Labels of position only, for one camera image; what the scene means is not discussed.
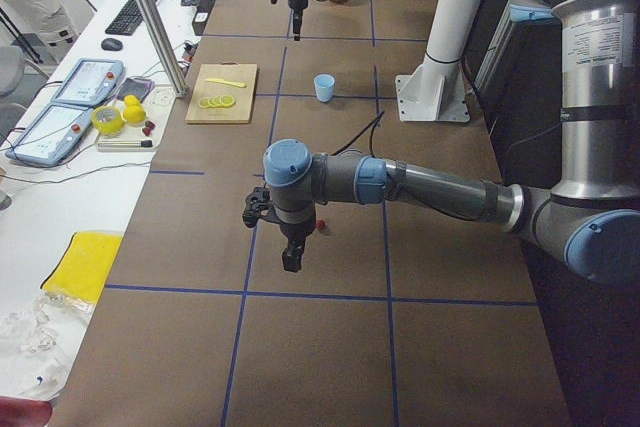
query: white desk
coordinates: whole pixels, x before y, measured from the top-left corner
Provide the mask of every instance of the white desk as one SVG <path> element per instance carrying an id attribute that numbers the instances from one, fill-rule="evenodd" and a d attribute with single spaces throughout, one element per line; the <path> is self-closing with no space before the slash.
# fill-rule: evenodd
<path id="1" fill-rule="evenodd" d="M 50 81 L 63 80 L 80 58 L 118 59 L 126 76 L 162 71 L 155 48 L 143 23 L 130 37 L 119 37 L 124 47 L 118 52 L 100 48 L 108 37 L 104 30 L 126 0 L 107 0 L 96 13 Z M 160 0 L 158 10 L 165 21 L 169 41 L 177 58 L 185 40 L 197 42 L 191 21 L 194 8 L 178 0 Z M 151 77 L 167 84 L 164 72 Z M 47 105 L 58 86 L 45 88 L 19 122 L 26 127 Z M 15 140 L 18 134 L 12 134 Z M 93 144 L 97 132 L 90 131 L 79 149 Z M 61 184 L 28 184 L 4 179 L 0 189 L 12 197 L 12 205 L 0 212 L 0 319 L 11 312 L 29 310 L 40 296 L 40 284 L 56 267 L 72 235 L 77 231 L 124 232 L 147 177 L 153 152 L 98 152 L 90 147 L 69 164 L 53 169 L 24 167 L 0 155 L 0 167 L 10 177 L 31 181 L 58 181 L 98 168 L 125 163 L 145 164 L 105 170 Z M 79 346 L 81 338 L 71 339 Z M 17 396 L 16 378 L 0 376 L 0 395 Z"/>

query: black keyboard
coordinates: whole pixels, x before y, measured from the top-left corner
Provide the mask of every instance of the black keyboard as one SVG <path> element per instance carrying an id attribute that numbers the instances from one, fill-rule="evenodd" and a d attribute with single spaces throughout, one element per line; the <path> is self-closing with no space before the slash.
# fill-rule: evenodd
<path id="1" fill-rule="evenodd" d="M 138 9 L 138 4 L 135 0 L 127 0 L 127 3 L 120 9 L 116 18 L 104 32 L 108 35 L 133 35 L 141 23 L 142 14 Z"/>

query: red object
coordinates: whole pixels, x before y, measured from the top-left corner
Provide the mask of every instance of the red object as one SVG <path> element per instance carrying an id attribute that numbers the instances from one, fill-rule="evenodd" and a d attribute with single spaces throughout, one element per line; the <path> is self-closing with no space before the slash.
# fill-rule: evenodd
<path id="1" fill-rule="evenodd" d="M 0 396 L 1 427 L 44 427 L 52 413 L 49 402 Z"/>

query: person's leg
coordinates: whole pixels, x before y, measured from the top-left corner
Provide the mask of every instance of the person's leg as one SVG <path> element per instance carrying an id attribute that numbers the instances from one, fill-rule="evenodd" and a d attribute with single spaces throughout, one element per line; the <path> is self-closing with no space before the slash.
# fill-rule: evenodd
<path id="1" fill-rule="evenodd" d="M 31 26 L 57 62 L 78 37 L 60 0 L 4 0 Z"/>

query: computer mouse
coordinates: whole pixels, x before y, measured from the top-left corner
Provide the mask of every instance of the computer mouse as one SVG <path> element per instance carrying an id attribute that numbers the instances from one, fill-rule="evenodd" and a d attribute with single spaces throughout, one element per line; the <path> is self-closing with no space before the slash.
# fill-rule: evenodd
<path id="1" fill-rule="evenodd" d="M 102 50 L 122 50 L 122 42 L 113 37 L 107 37 L 102 41 L 100 47 L 102 47 Z"/>

